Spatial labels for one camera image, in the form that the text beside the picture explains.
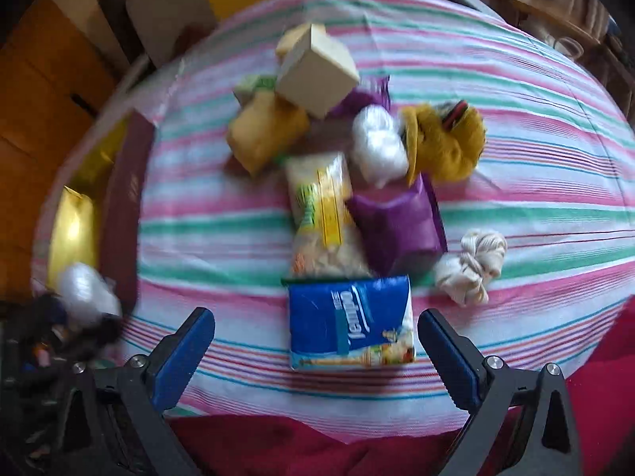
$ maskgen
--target dark red cloth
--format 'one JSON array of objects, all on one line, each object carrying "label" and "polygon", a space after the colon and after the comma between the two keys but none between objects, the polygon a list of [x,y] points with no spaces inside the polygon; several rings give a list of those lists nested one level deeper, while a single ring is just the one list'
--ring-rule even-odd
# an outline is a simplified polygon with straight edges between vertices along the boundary
[{"label": "dark red cloth", "polygon": [[[587,476],[599,474],[635,426],[634,334],[631,299],[589,361],[567,380]],[[434,473],[456,436],[345,444],[300,422],[271,416],[183,418],[171,426],[194,461],[218,476],[422,476]],[[510,421],[504,427],[510,428]],[[505,435],[500,438],[491,466],[504,447]]]}]

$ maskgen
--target purple package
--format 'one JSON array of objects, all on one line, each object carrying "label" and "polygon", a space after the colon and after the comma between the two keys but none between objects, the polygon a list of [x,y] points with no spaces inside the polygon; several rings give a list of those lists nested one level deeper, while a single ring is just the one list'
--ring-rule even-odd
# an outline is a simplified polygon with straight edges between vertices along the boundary
[{"label": "purple package", "polygon": [[437,200],[423,176],[389,202],[354,195],[346,206],[360,229],[368,264],[381,277],[418,276],[448,251]]},{"label": "purple package", "polygon": [[326,118],[354,118],[369,105],[380,105],[388,112],[391,111],[391,96],[388,93],[390,77],[381,79],[365,77],[358,87],[328,112]]}]

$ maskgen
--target tablecloth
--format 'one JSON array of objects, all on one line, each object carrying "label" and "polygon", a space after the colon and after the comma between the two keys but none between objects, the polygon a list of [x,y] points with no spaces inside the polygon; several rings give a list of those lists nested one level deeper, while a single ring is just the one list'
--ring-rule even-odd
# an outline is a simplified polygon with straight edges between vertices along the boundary
[{"label": "tablecloth", "polygon": [[273,169],[234,175],[225,131],[244,75],[275,73],[284,30],[325,23],[362,76],[390,76],[396,109],[463,98],[487,145],[472,176],[436,188],[450,251],[470,228],[509,242],[485,307],[414,284],[415,315],[439,308],[484,354],[515,367],[579,368],[633,294],[635,141],[595,79],[493,17],[443,0],[267,0],[163,69],[137,102],[157,126],[139,228],[139,303],[120,346],[148,352],[196,306],[214,342],[183,413],[291,417],[339,440],[454,430],[456,410],[422,347],[399,369],[336,374],[288,366],[293,227]]}]

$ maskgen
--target white yarn bundle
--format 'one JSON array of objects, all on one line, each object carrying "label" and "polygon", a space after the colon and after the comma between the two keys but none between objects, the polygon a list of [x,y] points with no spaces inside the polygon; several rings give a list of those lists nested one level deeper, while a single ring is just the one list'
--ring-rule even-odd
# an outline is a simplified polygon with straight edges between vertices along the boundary
[{"label": "white yarn bundle", "polygon": [[474,229],[463,236],[461,248],[461,254],[443,254],[434,266],[435,284],[461,307],[487,304],[485,287],[500,276],[507,241],[496,231]]}]

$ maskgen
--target beige cube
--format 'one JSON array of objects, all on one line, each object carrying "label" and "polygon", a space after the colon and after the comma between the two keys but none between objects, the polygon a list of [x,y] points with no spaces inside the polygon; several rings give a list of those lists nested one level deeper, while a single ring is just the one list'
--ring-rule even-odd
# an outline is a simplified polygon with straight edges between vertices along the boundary
[{"label": "beige cube", "polygon": [[347,47],[312,26],[285,57],[275,91],[321,119],[359,83]]}]

